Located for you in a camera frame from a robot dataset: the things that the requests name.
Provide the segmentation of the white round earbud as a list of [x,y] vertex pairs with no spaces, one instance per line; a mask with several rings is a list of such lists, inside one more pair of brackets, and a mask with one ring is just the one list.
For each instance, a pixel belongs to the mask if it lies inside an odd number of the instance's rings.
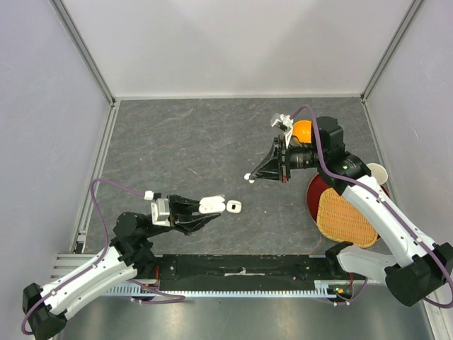
[[255,180],[251,178],[251,174],[247,173],[244,175],[244,178],[249,182],[249,183],[254,183]]

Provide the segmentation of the white oval case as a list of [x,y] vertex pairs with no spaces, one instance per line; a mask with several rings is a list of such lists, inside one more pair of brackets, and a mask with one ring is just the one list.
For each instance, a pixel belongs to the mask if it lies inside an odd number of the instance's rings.
[[198,211],[203,215],[222,213],[225,209],[225,198],[220,195],[204,197],[199,201]]

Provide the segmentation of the white earbud charging case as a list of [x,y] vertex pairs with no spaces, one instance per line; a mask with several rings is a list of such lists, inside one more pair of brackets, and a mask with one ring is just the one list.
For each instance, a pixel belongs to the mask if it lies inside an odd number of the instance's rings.
[[237,200],[228,200],[226,202],[226,211],[233,214],[239,214],[242,211],[242,203]]

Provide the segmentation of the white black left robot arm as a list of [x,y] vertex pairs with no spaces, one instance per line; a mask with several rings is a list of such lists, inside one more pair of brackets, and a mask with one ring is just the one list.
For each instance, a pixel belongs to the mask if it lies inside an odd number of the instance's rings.
[[226,208],[220,195],[192,200],[145,191],[142,197],[150,202],[149,215],[124,212],[116,219],[114,238],[92,259],[51,283],[31,283],[23,290],[24,334],[51,339],[81,308],[113,286],[149,278],[156,268],[151,237],[172,230],[192,234]]

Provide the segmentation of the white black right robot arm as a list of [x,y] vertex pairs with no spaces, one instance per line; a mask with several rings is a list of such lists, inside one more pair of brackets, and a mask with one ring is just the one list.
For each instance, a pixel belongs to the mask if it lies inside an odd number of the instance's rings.
[[300,131],[288,115],[276,114],[270,124],[280,134],[245,179],[285,183],[293,170],[315,168],[328,186],[358,209],[391,252],[386,256],[341,242],[324,261],[329,277],[338,279],[352,272],[371,278],[384,283],[408,307],[452,284],[452,245],[438,244],[402,213],[370,168],[346,151],[343,129],[335,118],[305,120]]

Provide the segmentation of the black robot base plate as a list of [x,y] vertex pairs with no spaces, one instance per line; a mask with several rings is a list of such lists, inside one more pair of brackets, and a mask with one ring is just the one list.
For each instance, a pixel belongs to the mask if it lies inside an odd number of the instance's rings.
[[164,254],[138,271],[138,280],[158,280],[174,288],[295,288],[311,281],[345,281],[350,274],[325,256]]

